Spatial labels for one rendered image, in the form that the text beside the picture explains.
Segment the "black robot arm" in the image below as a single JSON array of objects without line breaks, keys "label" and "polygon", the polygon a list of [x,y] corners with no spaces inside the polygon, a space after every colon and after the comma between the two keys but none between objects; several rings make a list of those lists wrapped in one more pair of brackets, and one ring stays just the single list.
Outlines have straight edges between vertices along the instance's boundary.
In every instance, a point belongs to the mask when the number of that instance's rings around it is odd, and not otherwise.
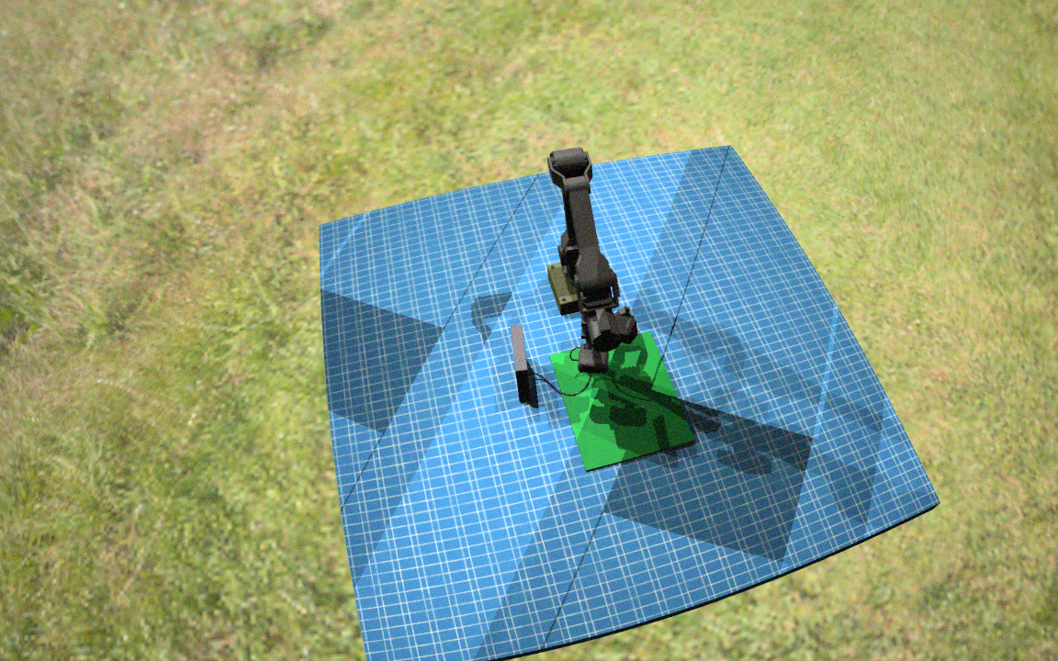
[{"label": "black robot arm", "polygon": [[576,287],[580,313],[591,334],[592,350],[610,352],[621,342],[633,342],[637,327],[630,307],[612,311],[613,307],[620,307],[620,282],[600,250],[599,234],[592,223],[591,157],[582,147],[557,150],[547,157],[547,169],[563,196],[566,229],[561,235],[561,244],[557,245],[561,269]]}]

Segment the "green circuit board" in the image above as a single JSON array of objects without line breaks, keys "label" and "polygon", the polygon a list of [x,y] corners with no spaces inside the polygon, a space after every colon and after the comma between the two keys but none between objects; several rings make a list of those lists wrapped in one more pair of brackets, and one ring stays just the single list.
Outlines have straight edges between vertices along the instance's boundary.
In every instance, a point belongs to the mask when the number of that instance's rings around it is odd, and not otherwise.
[{"label": "green circuit board", "polygon": [[589,382],[571,351],[549,357],[585,472],[694,441],[650,331],[608,352],[608,372]]}]

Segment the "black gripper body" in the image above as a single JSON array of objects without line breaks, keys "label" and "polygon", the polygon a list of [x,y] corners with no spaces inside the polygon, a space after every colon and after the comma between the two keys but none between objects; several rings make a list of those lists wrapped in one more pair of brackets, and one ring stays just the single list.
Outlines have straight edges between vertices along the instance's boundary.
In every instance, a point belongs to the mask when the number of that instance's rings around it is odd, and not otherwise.
[{"label": "black gripper body", "polygon": [[587,339],[587,342],[585,342],[585,350],[580,351],[579,354],[579,371],[587,374],[605,374],[608,372],[609,354],[592,350],[591,334],[583,315],[582,339]]}]

